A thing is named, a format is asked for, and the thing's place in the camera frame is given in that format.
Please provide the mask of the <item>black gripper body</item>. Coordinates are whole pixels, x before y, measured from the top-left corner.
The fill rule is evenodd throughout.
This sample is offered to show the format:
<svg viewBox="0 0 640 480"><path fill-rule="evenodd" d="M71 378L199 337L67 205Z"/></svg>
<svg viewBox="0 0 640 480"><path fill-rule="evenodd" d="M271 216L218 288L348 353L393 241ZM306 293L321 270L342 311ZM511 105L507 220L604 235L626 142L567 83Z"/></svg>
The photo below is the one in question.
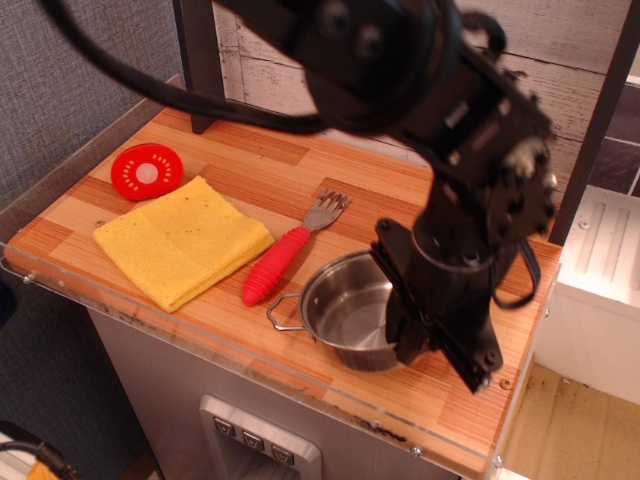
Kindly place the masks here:
<svg viewBox="0 0 640 480"><path fill-rule="evenodd" d="M476 250L467 262L447 257L431 237L420 243L401 224L382 219L371 255L392 284L432 325L440 350L474 394L487 388L503 358L490 318L494 257Z"/></svg>

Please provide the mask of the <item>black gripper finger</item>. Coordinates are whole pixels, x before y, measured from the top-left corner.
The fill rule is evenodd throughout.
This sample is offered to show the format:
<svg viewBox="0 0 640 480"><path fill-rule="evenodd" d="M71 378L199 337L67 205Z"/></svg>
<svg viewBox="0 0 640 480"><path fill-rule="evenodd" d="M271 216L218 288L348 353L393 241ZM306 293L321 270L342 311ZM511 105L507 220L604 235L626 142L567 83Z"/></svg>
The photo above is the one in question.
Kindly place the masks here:
<svg viewBox="0 0 640 480"><path fill-rule="evenodd" d="M419 307L398 289L391 291L387 302L385 337L395 345L397 361L406 366L435 350L432 325Z"/></svg>

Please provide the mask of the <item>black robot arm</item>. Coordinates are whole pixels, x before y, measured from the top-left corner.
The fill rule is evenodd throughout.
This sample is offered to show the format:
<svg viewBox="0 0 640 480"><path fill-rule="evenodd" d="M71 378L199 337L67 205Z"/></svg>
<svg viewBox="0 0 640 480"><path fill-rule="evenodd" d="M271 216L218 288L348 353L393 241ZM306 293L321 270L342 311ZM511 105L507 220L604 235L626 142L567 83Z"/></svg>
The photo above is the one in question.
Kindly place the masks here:
<svg viewBox="0 0 640 480"><path fill-rule="evenodd" d="M129 89L192 114L309 135L383 135L434 172L411 228L383 219L371 248L392 284L386 335L412 364L441 350L472 391L502 366L489 307L513 260L541 277L529 239L556 214L550 119L498 67L499 23L451 1L230 1L259 37L299 63L316 106L286 116L180 90L98 46L60 1L43 9L89 62Z"/></svg>

